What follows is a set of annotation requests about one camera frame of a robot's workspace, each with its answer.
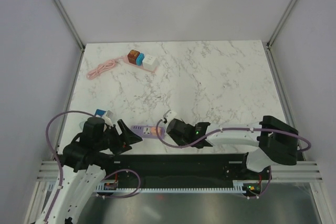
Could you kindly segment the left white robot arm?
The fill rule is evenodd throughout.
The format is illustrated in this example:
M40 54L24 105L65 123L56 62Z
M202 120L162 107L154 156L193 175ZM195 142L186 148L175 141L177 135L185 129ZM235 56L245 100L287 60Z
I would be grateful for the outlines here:
M87 119L62 155L56 156L59 175L36 223L76 223L97 185L114 175L114 156L142 140L122 120L109 125L100 117Z

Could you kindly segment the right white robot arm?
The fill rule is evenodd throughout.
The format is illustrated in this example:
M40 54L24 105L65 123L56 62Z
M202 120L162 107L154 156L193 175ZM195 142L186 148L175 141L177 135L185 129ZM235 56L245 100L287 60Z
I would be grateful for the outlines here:
M279 119L266 115L261 122L250 124L217 125L209 122L187 124L178 118L166 116L166 133L177 146L195 148L220 145L254 147L248 151L240 166L241 174L254 178L273 164L297 164L298 131Z

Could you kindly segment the pink plug adapter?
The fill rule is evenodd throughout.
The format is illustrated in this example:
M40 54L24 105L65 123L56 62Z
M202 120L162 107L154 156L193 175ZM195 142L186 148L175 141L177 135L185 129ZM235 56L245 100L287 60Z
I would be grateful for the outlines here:
M159 126L157 129L155 129L157 136L163 137L165 133L164 127Z

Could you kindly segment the blue cube plug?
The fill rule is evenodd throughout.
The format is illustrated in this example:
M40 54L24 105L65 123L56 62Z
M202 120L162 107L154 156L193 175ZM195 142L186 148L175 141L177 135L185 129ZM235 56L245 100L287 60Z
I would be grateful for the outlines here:
M95 111L95 117L102 118L102 117L106 116L106 113L107 112L105 110L96 109L96 111Z

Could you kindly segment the purple power strip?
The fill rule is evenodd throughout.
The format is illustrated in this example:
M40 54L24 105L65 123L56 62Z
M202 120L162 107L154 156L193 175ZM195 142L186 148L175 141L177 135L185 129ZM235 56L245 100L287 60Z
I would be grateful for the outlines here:
M158 139L159 136L157 136L155 129L156 126L144 126L144 125L131 126L131 131L142 138Z

